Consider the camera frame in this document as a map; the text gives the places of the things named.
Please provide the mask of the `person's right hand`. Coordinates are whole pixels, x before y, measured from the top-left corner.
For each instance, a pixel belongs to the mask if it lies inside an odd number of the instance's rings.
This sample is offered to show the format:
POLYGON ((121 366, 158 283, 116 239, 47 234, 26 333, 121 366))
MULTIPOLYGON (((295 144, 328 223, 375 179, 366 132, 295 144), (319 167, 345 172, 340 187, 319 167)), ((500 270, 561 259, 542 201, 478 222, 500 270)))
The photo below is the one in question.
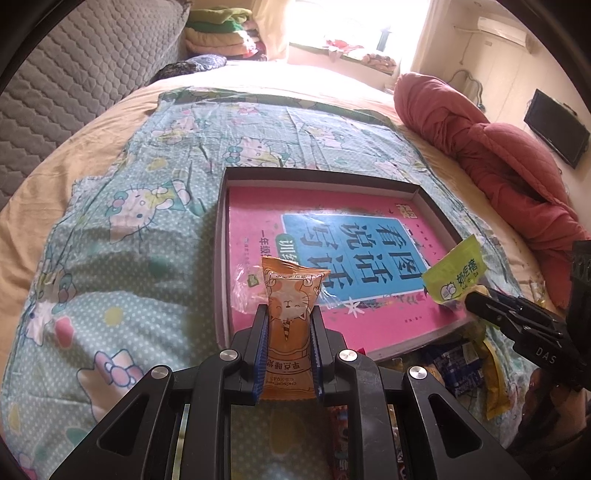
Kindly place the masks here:
POLYGON ((519 428, 521 446, 530 457, 571 453, 590 429, 590 392, 575 390, 548 372, 530 377, 519 428))

